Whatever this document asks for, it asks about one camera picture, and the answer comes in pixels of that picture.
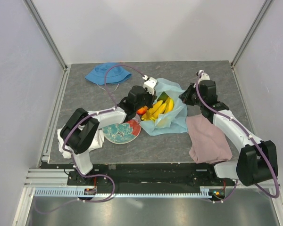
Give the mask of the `orange persimmon fruit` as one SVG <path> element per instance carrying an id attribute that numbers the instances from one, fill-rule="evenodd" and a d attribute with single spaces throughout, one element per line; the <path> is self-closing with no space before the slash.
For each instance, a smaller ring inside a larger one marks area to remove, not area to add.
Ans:
<path id="1" fill-rule="evenodd" d="M 148 110 L 148 107 L 144 106 L 144 107 L 140 108 L 136 113 L 138 115 L 144 115 L 147 112 L 147 110 Z"/>

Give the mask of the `yellow banana bunch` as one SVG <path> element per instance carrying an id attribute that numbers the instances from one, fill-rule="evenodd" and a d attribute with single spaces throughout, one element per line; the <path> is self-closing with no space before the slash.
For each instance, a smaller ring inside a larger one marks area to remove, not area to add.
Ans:
<path id="1" fill-rule="evenodd" d="M 168 97 L 166 100 L 159 100 L 141 116 L 141 120 L 156 121 L 160 115 L 171 112 L 174 108 L 174 105 L 174 101 L 170 97 Z"/>

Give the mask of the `light blue plastic bag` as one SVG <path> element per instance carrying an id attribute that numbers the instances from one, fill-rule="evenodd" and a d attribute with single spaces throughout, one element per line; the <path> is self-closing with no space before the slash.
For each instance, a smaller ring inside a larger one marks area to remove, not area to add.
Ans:
<path id="1" fill-rule="evenodd" d="M 187 126 L 185 120 L 187 117 L 187 106 L 179 98 L 184 93 L 184 90 L 176 82 L 164 78 L 158 78 L 157 81 L 158 83 L 155 86 L 157 98 L 154 102 L 157 102 L 161 94 L 165 92 L 174 100 L 174 108 L 169 113 L 161 114 L 155 121 L 141 121 L 140 126 L 150 136 L 186 133 Z"/>

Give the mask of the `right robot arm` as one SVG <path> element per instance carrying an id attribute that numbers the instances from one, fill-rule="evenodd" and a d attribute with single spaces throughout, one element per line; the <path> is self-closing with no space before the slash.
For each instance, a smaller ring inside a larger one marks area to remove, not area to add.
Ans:
<path id="1" fill-rule="evenodd" d="M 275 144 L 252 134 L 235 118 L 229 107 L 218 100 L 214 81 L 192 83 L 179 98 L 186 105 L 199 106 L 202 115 L 219 128 L 239 151 L 238 160 L 216 163 L 214 169 L 206 174 L 211 185 L 218 185 L 224 178 L 237 179 L 245 186 L 277 178 Z"/>

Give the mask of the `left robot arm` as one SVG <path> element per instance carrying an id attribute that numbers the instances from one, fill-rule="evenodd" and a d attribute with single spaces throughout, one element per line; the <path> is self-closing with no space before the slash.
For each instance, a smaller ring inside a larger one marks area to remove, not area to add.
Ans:
<path id="1" fill-rule="evenodd" d="M 132 120 L 140 108 L 152 106 L 155 98 L 155 86 L 133 86 L 128 95 L 112 108 L 92 113 L 83 108 L 75 110 L 59 135 L 64 141 L 62 149 L 71 154 L 78 171 L 77 178 L 83 185 L 90 185 L 94 180 L 88 149 L 96 132 L 103 127 Z"/>

